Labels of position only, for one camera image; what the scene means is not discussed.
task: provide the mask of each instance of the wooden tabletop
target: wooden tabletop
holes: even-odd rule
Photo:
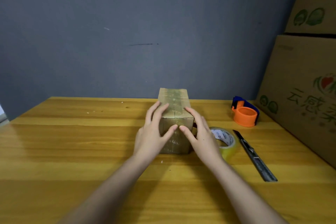
[[[50,98],[0,128],[0,223],[55,223],[133,151],[155,99]],[[239,146],[229,161],[290,223],[336,223],[336,171],[264,113],[253,128],[231,101],[191,100],[209,126],[237,129],[277,183],[262,180]],[[195,152],[159,155],[140,177],[121,223],[239,223]]]

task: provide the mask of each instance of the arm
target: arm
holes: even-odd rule
[[[240,222],[242,224],[287,224],[288,222],[225,162],[204,117],[194,109],[186,107],[186,110],[195,117],[197,138],[185,126],[180,126],[180,130],[189,139],[198,157],[222,185]]]
[[[163,137],[160,136],[159,122],[168,104],[158,108],[159,105],[160,102],[156,102],[147,111],[145,125],[139,129],[135,138],[133,156],[59,224],[98,224],[115,221],[117,210],[130,188],[177,129],[177,125],[173,125]]]

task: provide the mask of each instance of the small cardboard box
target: small cardboard box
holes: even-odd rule
[[[336,0],[296,0],[285,32],[336,34]]]
[[[161,136],[174,124],[184,125],[190,131],[192,130],[194,117],[184,109],[185,107],[190,107],[187,90],[160,88],[158,99],[162,105],[169,103],[169,107],[162,114],[159,124]],[[188,154],[190,150],[191,144],[189,140],[177,129],[160,153]]]
[[[255,104],[336,168],[336,39],[278,36]]]

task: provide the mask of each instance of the blue-gray wall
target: blue-gray wall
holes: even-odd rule
[[[254,99],[293,2],[0,0],[0,103],[11,120],[50,96]]]

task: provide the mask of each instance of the yellow tape roll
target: yellow tape roll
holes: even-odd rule
[[[219,151],[223,158],[228,161],[237,151],[238,140],[226,129],[211,127],[210,130],[216,139],[218,139]]]

